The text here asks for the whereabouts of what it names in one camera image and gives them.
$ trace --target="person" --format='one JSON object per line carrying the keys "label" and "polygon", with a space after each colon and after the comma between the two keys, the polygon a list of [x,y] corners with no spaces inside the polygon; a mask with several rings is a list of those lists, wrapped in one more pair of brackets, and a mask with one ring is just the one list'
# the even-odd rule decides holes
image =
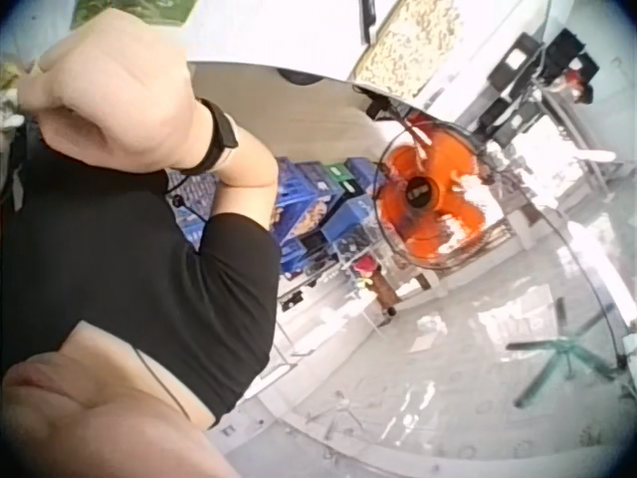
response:
{"label": "person", "polygon": [[[7,440],[44,476],[235,476],[202,431],[269,360],[275,159],[195,99],[181,49],[115,10],[47,52],[18,101],[44,141],[3,224]],[[219,179],[198,250],[167,168]]]}
{"label": "person", "polygon": [[396,291],[391,287],[385,276],[382,274],[382,266],[376,262],[374,257],[367,253],[358,258],[353,264],[353,269],[363,279],[363,286],[376,294],[376,301],[380,306],[383,320],[378,324],[385,327],[396,317],[395,305],[400,302]]}

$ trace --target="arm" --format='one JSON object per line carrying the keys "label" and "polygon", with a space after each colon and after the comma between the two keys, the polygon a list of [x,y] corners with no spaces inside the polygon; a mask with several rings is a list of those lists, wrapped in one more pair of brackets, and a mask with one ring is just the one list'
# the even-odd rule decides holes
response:
{"label": "arm", "polygon": [[[193,124],[192,146],[178,163],[179,168],[197,164],[205,154],[214,132],[210,112],[202,105]],[[212,169],[220,179],[212,215],[236,213],[268,229],[277,197],[277,162],[268,149],[249,132],[236,127],[239,146]]]}

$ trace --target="light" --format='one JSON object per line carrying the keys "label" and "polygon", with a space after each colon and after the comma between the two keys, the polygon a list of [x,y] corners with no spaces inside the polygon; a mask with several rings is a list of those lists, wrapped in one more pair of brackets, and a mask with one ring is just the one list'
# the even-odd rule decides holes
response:
{"label": "light", "polygon": [[575,149],[573,157],[582,161],[613,162],[617,154],[604,149]]}
{"label": "light", "polygon": [[427,383],[427,391],[425,391],[425,394],[422,397],[422,403],[420,404],[418,408],[420,410],[424,410],[427,407],[427,405],[431,403],[431,399],[434,397],[435,393],[436,393],[436,383],[434,383],[433,381],[430,381],[429,383]]}

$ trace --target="wrist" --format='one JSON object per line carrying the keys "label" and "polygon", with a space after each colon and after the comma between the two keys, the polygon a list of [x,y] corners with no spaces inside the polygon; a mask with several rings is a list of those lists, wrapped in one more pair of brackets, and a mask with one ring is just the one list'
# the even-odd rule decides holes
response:
{"label": "wrist", "polygon": [[171,167],[189,169],[199,164],[208,151],[213,132],[212,114],[201,103],[196,102],[188,138]]}

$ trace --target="fan blade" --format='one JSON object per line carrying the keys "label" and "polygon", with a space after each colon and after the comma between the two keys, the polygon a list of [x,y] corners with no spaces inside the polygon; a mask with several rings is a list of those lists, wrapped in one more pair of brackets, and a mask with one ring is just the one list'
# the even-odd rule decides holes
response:
{"label": "fan blade", "polygon": [[433,179],[440,193],[451,189],[453,176],[464,176],[476,172],[474,152],[457,136],[445,129],[431,133],[432,144],[427,152],[427,176]]}
{"label": "fan blade", "polygon": [[381,219],[390,223],[403,241],[409,235],[410,229],[410,224],[405,220],[409,211],[404,197],[403,187],[395,180],[385,184],[378,197]]}
{"label": "fan blade", "polygon": [[461,193],[447,192],[442,199],[440,212],[451,214],[460,221],[468,239],[482,232],[485,226],[486,219],[482,209],[467,201]]}
{"label": "fan blade", "polygon": [[390,171],[408,180],[410,177],[420,174],[418,166],[418,154],[416,148],[411,145],[401,145],[389,153],[386,161]]}
{"label": "fan blade", "polygon": [[420,218],[405,240],[409,253],[421,259],[437,254],[438,248],[444,242],[441,223],[437,215],[432,212]]}

